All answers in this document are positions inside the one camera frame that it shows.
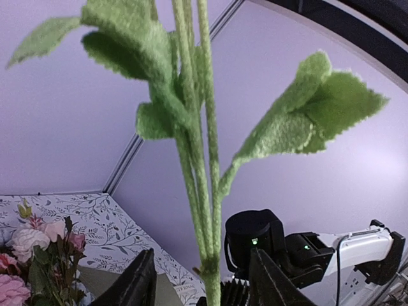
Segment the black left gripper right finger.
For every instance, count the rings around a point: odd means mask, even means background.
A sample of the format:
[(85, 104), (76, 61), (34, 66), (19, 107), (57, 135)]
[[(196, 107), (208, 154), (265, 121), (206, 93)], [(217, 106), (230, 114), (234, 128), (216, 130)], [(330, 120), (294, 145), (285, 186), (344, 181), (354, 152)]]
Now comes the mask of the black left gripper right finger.
[(251, 250), (249, 305), (315, 306), (262, 249)]

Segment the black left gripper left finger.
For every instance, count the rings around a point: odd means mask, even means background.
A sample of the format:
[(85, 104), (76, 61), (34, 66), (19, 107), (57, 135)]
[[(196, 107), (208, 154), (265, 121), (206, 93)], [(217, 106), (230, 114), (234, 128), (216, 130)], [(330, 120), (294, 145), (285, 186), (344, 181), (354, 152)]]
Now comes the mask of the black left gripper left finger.
[(145, 306), (155, 304), (157, 272), (154, 250), (143, 250), (92, 306)]

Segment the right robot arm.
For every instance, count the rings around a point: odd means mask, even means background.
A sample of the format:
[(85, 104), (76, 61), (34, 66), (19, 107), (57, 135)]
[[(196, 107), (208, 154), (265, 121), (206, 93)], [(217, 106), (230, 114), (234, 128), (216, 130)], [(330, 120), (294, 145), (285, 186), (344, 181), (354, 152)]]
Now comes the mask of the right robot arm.
[(243, 291), (247, 305), (313, 305), (301, 290), (336, 277), (328, 305), (368, 305), (374, 291), (397, 274), (405, 237), (371, 220), (343, 233), (284, 234), (269, 209), (246, 210), (225, 224), (224, 252), (233, 279), (229, 293)]

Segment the beige printed ribbon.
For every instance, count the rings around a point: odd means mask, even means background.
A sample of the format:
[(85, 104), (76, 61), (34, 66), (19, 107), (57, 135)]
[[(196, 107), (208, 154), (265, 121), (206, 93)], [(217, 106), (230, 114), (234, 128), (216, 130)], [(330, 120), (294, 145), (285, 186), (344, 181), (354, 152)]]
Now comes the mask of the beige printed ribbon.
[(189, 294), (190, 292), (196, 291), (196, 288), (193, 284), (184, 284), (184, 285), (174, 286), (173, 288), (178, 295)]

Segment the green tissue paper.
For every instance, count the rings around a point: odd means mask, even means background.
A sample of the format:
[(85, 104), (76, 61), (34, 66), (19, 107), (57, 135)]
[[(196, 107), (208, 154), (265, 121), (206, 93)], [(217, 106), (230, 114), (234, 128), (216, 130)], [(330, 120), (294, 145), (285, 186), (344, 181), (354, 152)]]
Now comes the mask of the green tissue paper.
[(85, 305), (181, 305), (165, 274), (122, 275), (81, 266), (80, 280), (94, 299)]

